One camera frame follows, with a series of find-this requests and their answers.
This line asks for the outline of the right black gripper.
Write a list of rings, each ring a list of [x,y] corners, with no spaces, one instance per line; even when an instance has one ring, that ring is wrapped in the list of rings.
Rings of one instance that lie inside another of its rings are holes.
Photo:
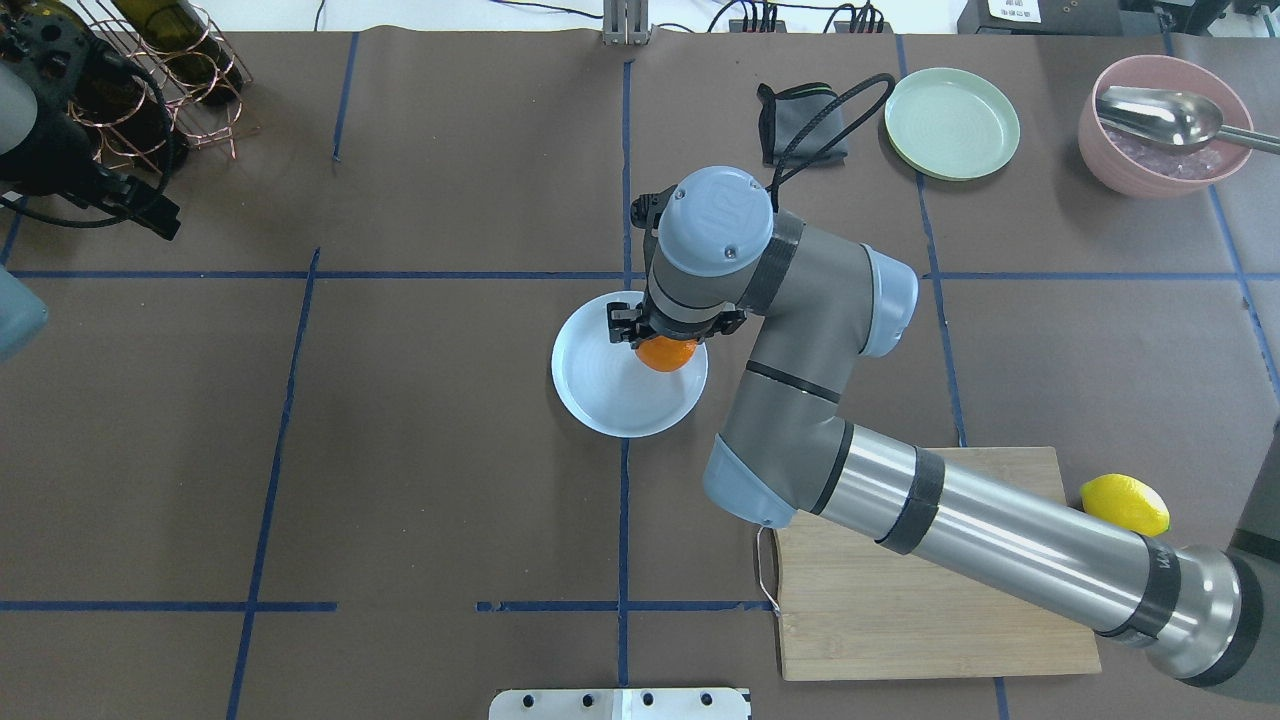
[[[613,301],[605,305],[609,342],[639,348],[643,343],[663,337],[673,341],[701,343],[716,336],[735,333],[748,319],[748,313],[730,305],[710,319],[680,322],[667,316],[650,299],[636,304]]]

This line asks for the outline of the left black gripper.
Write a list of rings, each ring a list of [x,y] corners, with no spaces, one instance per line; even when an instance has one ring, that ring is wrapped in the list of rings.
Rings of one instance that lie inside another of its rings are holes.
[[[97,160],[99,147],[72,114],[83,108],[76,92],[95,81],[140,94],[132,108],[151,102],[157,135],[159,184],[114,170]],[[56,195],[105,217],[72,220],[18,206],[20,217],[72,229],[97,229],[133,222],[164,240],[180,228],[179,208],[164,191],[177,168],[178,132],[156,79],[120,54],[70,10],[40,14],[23,1],[3,3],[3,192]]]

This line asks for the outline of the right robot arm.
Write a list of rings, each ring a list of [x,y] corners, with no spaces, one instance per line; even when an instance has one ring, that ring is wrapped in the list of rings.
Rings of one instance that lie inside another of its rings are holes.
[[[703,477],[724,511],[774,528],[824,518],[1140,650],[1185,685],[1277,702],[1276,445],[1229,546],[1176,550],[838,415],[856,359],[888,354],[913,318],[909,265],[774,208],[733,167],[644,193],[628,219],[646,283],[637,304],[609,304],[612,342],[763,320]]]

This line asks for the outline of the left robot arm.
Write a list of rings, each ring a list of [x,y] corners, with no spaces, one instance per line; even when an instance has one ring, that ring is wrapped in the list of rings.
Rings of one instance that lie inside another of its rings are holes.
[[[73,118],[87,78],[124,79],[159,106],[159,183],[100,163]],[[67,229],[132,222],[172,241],[179,208],[165,196],[174,170],[175,120],[156,79],[65,14],[35,15],[3,3],[3,208]]]

